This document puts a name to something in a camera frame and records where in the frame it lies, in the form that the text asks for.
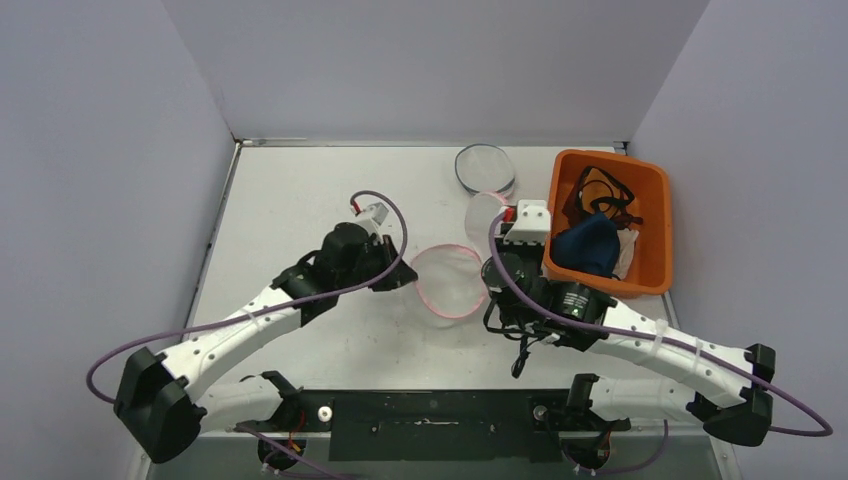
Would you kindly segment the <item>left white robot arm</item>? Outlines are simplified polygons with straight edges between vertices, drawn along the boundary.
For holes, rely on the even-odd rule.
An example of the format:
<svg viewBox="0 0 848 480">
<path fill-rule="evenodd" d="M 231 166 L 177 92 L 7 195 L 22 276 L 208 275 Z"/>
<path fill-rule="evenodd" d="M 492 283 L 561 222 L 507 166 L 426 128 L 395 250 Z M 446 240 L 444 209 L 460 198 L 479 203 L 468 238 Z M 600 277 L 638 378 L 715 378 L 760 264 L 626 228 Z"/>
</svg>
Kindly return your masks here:
<svg viewBox="0 0 848 480">
<path fill-rule="evenodd" d="M 200 434 L 297 420 L 298 391 L 276 371 L 223 386 L 216 381 L 270 341 L 296 331 L 361 288 L 386 292 L 417 281 L 388 235 L 343 222 L 318 250 L 283 270 L 224 326 L 158 353 L 142 347 L 124 364 L 113 411 L 150 460 L 182 454 Z"/>
</svg>

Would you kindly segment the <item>pink-trimmed mesh laundry bag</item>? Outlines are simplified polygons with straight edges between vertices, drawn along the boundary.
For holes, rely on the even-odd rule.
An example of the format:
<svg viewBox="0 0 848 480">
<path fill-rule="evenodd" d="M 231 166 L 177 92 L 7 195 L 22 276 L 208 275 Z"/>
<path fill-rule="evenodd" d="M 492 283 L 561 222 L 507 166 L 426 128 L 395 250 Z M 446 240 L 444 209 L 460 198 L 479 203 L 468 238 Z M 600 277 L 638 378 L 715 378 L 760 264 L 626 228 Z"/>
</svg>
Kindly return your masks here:
<svg viewBox="0 0 848 480">
<path fill-rule="evenodd" d="M 465 211 L 466 244 L 445 243 L 423 250 L 412 260 L 418 274 L 407 308 L 414 318 L 434 329 L 448 329 L 470 319 L 488 298 L 480 273 L 488 258 L 483 246 L 494 216 L 507 205 L 504 195 L 483 191 Z"/>
</svg>

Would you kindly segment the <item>blue-trimmed mesh laundry bag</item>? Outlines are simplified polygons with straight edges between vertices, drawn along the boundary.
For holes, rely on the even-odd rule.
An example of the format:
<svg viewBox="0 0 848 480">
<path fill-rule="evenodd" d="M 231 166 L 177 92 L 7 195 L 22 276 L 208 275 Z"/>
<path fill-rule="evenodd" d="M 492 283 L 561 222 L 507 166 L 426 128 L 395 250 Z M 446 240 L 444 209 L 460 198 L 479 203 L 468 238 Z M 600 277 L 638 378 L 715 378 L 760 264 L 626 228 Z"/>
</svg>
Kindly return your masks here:
<svg viewBox="0 0 848 480">
<path fill-rule="evenodd" d="M 487 143 L 461 149 L 454 158 L 454 174 L 470 195 L 490 192 L 509 197 L 516 184 L 516 170 L 508 154 Z"/>
</svg>

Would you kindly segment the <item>orange and black bra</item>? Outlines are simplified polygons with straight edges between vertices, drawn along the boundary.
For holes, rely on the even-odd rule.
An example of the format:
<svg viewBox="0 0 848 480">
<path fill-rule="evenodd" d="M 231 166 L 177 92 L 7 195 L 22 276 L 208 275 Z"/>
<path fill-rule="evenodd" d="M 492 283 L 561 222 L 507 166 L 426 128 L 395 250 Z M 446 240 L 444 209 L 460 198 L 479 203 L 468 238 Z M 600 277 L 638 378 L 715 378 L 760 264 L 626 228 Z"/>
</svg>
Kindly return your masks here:
<svg viewBox="0 0 848 480">
<path fill-rule="evenodd" d="M 610 220 L 627 216 L 636 197 L 629 187 L 606 170 L 585 167 L 575 185 L 574 211 L 580 220 L 602 214 Z"/>
</svg>

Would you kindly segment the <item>beige lace bra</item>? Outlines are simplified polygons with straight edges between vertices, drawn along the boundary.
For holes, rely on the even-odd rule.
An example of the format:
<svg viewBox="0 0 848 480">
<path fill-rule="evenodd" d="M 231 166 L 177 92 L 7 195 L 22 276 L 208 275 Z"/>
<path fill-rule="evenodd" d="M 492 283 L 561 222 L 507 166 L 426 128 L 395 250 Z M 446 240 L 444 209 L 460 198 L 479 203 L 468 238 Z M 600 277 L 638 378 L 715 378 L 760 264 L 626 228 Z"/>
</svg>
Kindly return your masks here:
<svg viewBox="0 0 848 480">
<path fill-rule="evenodd" d="M 619 241 L 619 254 L 613 268 L 612 276 L 617 280 L 624 280 L 634 262 L 636 243 L 640 232 L 629 228 L 617 231 Z"/>
</svg>

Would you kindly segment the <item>navy blue bra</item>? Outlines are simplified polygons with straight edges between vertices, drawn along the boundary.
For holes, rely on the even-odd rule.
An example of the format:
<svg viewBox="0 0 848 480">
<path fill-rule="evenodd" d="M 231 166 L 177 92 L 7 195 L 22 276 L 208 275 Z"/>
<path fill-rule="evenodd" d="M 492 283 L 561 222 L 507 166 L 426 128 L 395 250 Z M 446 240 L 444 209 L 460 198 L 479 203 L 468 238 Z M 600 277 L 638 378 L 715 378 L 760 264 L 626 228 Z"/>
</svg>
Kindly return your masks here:
<svg viewBox="0 0 848 480">
<path fill-rule="evenodd" d="M 621 242 L 616 225 L 602 213 L 552 237 L 553 263 L 561 268 L 613 278 Z"/>
</svg>

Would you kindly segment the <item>red bra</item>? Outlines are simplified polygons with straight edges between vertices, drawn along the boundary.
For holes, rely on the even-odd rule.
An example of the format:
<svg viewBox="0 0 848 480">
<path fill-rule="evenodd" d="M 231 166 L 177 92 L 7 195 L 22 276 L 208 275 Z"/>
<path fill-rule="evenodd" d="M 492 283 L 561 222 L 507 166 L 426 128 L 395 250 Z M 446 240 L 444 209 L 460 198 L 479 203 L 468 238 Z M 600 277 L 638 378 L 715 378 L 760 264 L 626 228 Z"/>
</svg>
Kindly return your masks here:
<svg viewBox="0 0 848 480">
<path fill-rule="evenodd" d="M 592 200 L 585 200 L 582 193 L 569 197 L 562 213 L 574 227 L 578 223 L 587 220 L 592 215 L 600 214 L 610 220 L 618 229 L 629 228 L 631 225 L 643 225 L 644 219 L 628 212 L 627 208 L 633 203 L 633 196 L 613 197 L 600 196 Z"/>
</svg>

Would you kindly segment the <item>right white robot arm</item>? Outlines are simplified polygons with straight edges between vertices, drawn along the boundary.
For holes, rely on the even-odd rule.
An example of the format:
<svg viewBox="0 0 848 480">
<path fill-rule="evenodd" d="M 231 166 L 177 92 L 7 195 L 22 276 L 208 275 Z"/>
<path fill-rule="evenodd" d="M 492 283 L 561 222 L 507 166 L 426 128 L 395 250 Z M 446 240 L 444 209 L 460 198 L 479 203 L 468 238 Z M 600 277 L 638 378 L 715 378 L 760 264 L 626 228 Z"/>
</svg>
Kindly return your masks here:
<svg viewBox="0 0 848 480">
<path fill-rule="evenodd" d="M 565 402 L 572 425 L 671 419 L 699 425 L 734 445 L 763 443 L 773 399 L 762 384 L 774 376 L 774 349 L 705 342 L 587 285 L 548 280 L 532 252 L 508 248 L 481 269 L 508 334 L 611 356 L 657 375 L 654 380 L 577 375 Z"/>
</svg>

